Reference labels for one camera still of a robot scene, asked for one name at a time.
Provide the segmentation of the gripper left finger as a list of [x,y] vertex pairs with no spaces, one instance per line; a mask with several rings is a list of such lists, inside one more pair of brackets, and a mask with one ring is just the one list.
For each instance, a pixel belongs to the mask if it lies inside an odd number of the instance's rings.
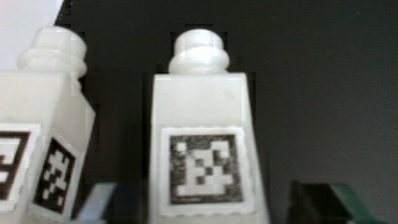
[[103,215],[106,205],[112,199],[112,194],[117,184],[112,182],[98,183],[92,187],[87,200],[78,212],[78,216],[71,224],[106,224]]

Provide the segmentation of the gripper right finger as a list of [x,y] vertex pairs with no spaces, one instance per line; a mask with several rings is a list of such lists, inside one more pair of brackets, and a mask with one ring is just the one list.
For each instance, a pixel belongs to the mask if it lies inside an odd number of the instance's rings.
[[346,184],[293,181],[286,224],[385,224],[385,222],[371,214]]

